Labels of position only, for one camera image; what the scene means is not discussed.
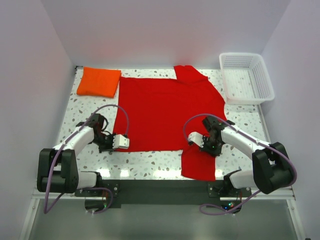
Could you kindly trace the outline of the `red t shirt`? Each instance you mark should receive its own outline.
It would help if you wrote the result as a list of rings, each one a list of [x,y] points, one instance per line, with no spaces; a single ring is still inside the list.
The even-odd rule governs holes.
[[[128,130],[127,152],[182,150],[182,176],[215,181],[215,158],[188,145],[184,134],[207,134],[200,114],[225,119],[225,101],[193,66],[174,67],[175,79],[121,77],[113,131]]]

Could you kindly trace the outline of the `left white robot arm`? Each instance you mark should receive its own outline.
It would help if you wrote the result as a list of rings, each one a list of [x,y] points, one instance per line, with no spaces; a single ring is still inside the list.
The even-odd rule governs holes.
[[[99,196],[104,190],[102,177],[95,171],[79,171],[77,156],[89,144],[98,146],[100,153],[113,150],[114,133],[105,134],[107,119],[99,113],[89,122],[79,122],[66,141],[39,153],[37,183],[39,192],[45,192],[50,182],[51,193],[72,194],[86,189],[92,196]]]

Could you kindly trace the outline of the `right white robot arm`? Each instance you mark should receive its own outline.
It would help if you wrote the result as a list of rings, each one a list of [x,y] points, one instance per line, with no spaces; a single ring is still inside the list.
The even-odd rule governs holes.
[[[208,115],[202,121],[208,135],[192,132],[188,140],[201,151],[217,157],[224,145],[230,145],[252,161],[251,170],[236,170],[223,178],[223,192],[235,196],[243,188],[257,188],[270,194],[292,185],[297,171],[290,162],[285,146],[280,142],[269,143],[242,131],[232,121]]]

